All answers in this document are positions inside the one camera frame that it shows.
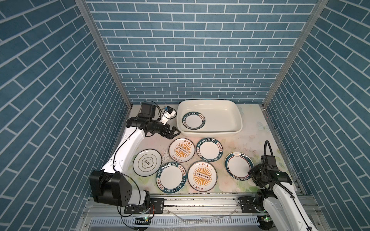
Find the green red ring plate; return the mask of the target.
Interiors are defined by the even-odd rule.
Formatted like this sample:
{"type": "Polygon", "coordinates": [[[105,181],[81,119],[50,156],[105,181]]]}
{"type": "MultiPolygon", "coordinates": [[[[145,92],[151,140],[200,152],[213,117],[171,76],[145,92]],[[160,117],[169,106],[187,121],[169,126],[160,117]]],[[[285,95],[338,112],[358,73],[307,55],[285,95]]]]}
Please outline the green red ring plate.
{"type": "Polygon", "coordinates": [[[227,173],[238,181],[247,181],[251,178],[250,170],[254,167],[252,160],[244,153],[233,152],[225,159],[227,173]]]}

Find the green rim plate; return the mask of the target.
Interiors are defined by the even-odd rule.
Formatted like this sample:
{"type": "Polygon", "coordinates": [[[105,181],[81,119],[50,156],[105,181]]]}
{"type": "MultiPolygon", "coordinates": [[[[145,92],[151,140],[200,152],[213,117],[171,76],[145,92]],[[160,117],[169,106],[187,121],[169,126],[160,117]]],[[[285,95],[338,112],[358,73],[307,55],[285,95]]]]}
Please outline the green rim plate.
{"type": "Polygon", "coordinates": [[[199,112],[188,112],[182,118],[183,125],[189,130],[199,130],[205,123],[205,116],[199,112]]]}
{"type": "Polygon", "coordinates": [[[214,138],[201,139],[196,145],[197,155],[207,162],[215,162],[219,160],[222,157],[223,152],[223,146],[214,138]]]}
{"type": "Polygon", "coordinates": [[[168,162],[162,165],[156,174],[156,184],[165,194],[177,193],[184,187],[186,181],[186,169],[177,162],[168,162]]]}

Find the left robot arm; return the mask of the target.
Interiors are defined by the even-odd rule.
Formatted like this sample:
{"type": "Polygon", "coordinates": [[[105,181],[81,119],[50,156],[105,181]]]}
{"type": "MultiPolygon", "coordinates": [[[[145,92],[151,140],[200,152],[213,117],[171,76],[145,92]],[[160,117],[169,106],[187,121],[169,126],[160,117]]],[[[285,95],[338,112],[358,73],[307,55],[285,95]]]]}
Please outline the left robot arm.
{"type": "Polygon", "coordinates": [[[148,133],[159,134],[169,140],[180,131],[168,124],[177,111],[170,106],[163,109],[152,101],[145,101],[137,116],[126,121],[126,128],[118,147],[101,170],[94,170],[89,176],[93,200],[96,203],[123,208],[133,206],[135,213],[152,208],[150,193],[140,190],[137,183],[128,176],[129,164],[148,133]]]}

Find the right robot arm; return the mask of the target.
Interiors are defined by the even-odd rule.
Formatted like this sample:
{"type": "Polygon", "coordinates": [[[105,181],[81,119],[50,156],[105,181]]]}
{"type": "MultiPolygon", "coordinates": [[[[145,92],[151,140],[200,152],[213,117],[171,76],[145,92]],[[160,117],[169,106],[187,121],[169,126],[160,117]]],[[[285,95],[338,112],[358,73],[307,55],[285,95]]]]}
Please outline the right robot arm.
{"type": "Polygon", "coordinates": [[[269,170],[262,164],[254,166],[249,174],[260,187],[255,195],[255,208],[265,211],[279,231],[316,231],[314,223],[304,210],[286,172],[269,170]]]}

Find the white plastic bin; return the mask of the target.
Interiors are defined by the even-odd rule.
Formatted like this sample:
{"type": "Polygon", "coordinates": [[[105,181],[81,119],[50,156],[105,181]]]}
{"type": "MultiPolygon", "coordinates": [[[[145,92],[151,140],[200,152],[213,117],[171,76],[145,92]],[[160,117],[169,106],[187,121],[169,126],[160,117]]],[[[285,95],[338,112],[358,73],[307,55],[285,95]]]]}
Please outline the white plastic bin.
{"type": "Polygon", "coordinates": [[[176,125],[187,137],[233,136],[242,131],[241,113],[235,103],[229,100],[186,100],[179,104],[176,125]],[[199,130],[189,130],[182,118],[188,112],[199,112],[205,116],[206,123],[199,130]]]}

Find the orange sunburst plate upper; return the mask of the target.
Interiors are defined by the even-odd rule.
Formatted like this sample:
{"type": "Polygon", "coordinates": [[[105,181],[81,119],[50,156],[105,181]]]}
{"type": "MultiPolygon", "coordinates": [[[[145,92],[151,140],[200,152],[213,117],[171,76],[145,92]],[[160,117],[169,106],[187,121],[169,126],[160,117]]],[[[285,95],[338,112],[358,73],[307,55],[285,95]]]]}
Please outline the orange sunburst plate upper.
{"type": "Polygon", "coordinates": [[[195,145],[191,140],[179,138],[170,144],[168,152],[172,160],[185,163],[194,156],[195,150],[195,145]]]}

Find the orange sunburst plate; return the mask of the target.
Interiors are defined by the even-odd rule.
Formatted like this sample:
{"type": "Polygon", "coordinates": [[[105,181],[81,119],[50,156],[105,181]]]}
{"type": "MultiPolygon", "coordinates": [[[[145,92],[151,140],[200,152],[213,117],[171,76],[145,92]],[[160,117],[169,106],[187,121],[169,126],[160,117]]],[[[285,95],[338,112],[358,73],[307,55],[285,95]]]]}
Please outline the orange sunburst plate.
{"type": "Polygon", "coordinates": [[[195,145],[191,140],[179,138],[170,144],[168,152],[172,160],[185,163],[194,156],[195,150],[195,145]]]}
{"type": "Polygon", "coordinates": [[[188,182],[198,192],[208,192],[217,183],[217,171],[212,164],[206,161],[197,161],[188,169],[188,182]]]}

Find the white plate grey flower outline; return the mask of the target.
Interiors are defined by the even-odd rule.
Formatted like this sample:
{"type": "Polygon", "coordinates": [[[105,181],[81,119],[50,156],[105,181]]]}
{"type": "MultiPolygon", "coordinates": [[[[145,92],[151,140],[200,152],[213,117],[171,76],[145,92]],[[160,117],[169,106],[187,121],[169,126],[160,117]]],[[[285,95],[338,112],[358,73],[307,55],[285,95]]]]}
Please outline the white plate grey flower outline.
{"type": "Polygon", "coordinates": [[[148,177],[155,174],[162,164],[161,154],[154,149],[141,151],[133,162],[134,172],[141,177],[148,177]]]}

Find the orange sunburst plate lower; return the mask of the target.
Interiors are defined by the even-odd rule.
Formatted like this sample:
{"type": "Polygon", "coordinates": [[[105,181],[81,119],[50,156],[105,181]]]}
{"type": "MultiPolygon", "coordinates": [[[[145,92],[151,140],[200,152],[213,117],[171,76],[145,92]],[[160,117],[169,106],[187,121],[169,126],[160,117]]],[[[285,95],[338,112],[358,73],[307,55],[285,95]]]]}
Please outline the orange sunburst plate lower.
{"type": "Polygon", "coordinates": [[[188,169],[188,182],[198,192],[208,192],[217,183],[217,171],[212,164],[206,161],[197,161],[188,169]]]}

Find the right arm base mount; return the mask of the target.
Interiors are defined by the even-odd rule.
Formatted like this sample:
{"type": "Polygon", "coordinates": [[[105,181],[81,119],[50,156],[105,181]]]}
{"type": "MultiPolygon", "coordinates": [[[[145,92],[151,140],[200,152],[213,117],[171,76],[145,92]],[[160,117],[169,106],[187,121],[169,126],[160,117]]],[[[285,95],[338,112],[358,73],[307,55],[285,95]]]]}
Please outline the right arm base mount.
{"type": "Polygon", "coordinates": [[[266,213],[260,199],[252,196],[242,196],[237,199],[242,213],[266,213]]]}

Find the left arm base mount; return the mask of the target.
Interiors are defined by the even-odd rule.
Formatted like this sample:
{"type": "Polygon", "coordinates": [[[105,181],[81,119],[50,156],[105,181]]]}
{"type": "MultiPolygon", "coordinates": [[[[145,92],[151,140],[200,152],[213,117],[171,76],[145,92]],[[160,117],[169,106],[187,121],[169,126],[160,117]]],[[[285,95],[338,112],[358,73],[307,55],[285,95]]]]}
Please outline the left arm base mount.
{"type": "Polygon", "coordinates": [[[151,209],[153,214],[162,214],[164,210],[164,198],[150,198],[146,199],[142,205],[129,205],[124,208],[124,214],[139,214],[148,213],[151,209]]]}

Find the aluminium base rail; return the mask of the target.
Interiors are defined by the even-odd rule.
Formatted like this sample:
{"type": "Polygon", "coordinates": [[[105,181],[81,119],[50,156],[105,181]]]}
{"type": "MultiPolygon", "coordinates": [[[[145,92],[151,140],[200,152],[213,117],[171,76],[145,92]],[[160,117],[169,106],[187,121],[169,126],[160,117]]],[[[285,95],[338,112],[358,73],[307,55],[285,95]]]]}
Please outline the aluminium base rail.
{"type": "MultiPolygon", "coordinates": [[[[254,193],[191,193],[161,194],[150,198],[164,198],[162,214],[155,214],[151,228],[182,228],[195,226],[246,226],[258,222],[259,217],[267,213],[242,213],[237,199],[242,196],[255,197],[254,193]]],[[[89,198],[82,217],[77,225],[78,231],[87,231],[91,227],[126,227],[141,214],[124,214],[121,218],[118,209],[112,205],[94,202],[89,198]]]]}

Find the left corner aluminium post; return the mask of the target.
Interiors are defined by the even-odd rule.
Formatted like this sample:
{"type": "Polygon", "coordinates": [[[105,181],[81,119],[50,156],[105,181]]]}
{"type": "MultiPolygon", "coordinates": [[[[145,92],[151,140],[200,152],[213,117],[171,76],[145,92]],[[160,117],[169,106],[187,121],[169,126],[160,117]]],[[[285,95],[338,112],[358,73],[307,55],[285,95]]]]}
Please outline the left corner aluminium post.
{"type": "Polygon", "coordinates": [[[90,12],[90,9],[89,9],[86,1],[75,0],[75,2],[76,2],[76,5],[77,5],[77,7],[78,7],[86,25],[87,25],[87,27],[88,27],[92,37],[93,37],[93,39],[94,39],[102,57],[103,57],[106,65],[107,65],[108,69],[109,69],[110,73],[111,73],[112,77],[113,77],[114,82],[116,83],[116,85],[117,85],[117,87],[118,87],[118,89],[121,93],[121,96],[123,97],[123,100],[125,101],[129,110],[131,110],[133,104],[131,103],[131,101],[130,101],[130,99],[129,99],[129,97],[128,97],[125,89],[124,89],[124,86],[123,86],[122,81],[119,77],[119,74],[118,74],[118,72],[117,72],[117,70],[114,66],[114,63],[111,59],[111,56],[110,56],[110,54],[109,54],[109,52],[108,52],[108,50],[105,46],[105,43],[104,43],[104,41],[102,39],[102,36],[101,36],[101,34],[100,34],[100,32],[97,28],[97,25],[96,25],[96,23],[93,19],[93,16],[90,12]]]}

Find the corner aluminium post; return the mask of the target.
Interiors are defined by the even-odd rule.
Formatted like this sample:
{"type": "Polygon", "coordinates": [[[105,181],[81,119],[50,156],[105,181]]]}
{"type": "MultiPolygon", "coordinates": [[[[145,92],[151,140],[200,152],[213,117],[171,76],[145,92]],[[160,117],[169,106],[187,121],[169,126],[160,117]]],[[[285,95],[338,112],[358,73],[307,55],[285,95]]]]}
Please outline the corner aluminium post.
{"type": "Polygon", "coordinates": [[[103,57],[106,65],[107,65],[108,69],[109,69],[110,73],[111,73],[112,77],[113,77],[114,82],[116,83],[116,85],[117,85],[117,87],[118,87],[118,89],[121,93],[121,96],[123,97],[123,100],[125,101],[129,110],[131,110],[133,104],[131,103],[131,101],[130,101],[130,99],[129,99],[129,97],[128,97],[125,89],[124,89],[124,86],[123,86],[122,81],[119,77],[119,74],[118,74],[118,72],[117,72],[117,70],[114,66],[114,63],[111,59],[111,56],[110,56],[110,54],[109,54],[109,52],[108,52],[108,50],[105,46],[105,43],[104,43],[104,41],[102,39],[102,36],[101,36],[101,34],[100,34],[100,32],[97,28],[97,25],[96,25],[96,23],[93,19],[93,16],[90,12],[90,9],[89,9],[86,1],[75,0],[75,2],[76,2],[76,5],[77,5],[77,7],[78,7],[86,25],[87,25],[87,27],[88,27],[92,37],[93,37],[93,39],[94,39],[102,57],[103,57]]]}
{"type": "Polygon", "coordinates": [[[311,30],[313,29],[315,23],[317,22],[319,16],[323,12],[325,6],[327,5],[328,0],[319,0],[317,1],[316,5],[314,6],[307,22],[302,28],[300,35],[298,36],[295,44],[293,45],[292,50],[287,56],[285,63],[282,65],[279,74],[277,75],[274,83],[272,84],[270,91],[268,92],[266,98],[262,103],[262,110],[267,110],[268,105],[272,101],[274,94],[277,92],[280,84],[284,80],[289,68],[292,66],[295,58],[297,57],[300,49],[302,48],[304,42],[308,38],[311,30]]]}

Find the right corner aluminium post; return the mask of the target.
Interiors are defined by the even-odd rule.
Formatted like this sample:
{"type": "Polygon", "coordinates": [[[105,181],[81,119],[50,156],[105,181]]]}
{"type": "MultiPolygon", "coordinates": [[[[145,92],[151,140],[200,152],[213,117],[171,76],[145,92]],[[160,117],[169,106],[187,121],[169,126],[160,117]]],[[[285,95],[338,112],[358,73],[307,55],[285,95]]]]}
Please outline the right corner aluminium post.
{"type": "Polygon", "coordinates": [[[285,63],[282,65],[279,74],[277,75],[274,83],[272,84],[270,91],[268,92],[266,98],[262,103],[262,110],[267,110],[268,105],[272,101],[274,94],[277,92],[280,84],[284,80],[289,68],[292,66],[295,58],[297,57],[300,49],[302,48],[304,42],[308,38],[311,30],[313,29],[315,23],[317,22],[319,16],[323,12],[325,6],[327,5],[328,0],[319,0],[317,1],[316,5],[314,6],[307,22],[302,28],[300,35],[298,36],[295,44],[293,45],[292,50],[287,56],[285,63]]]}

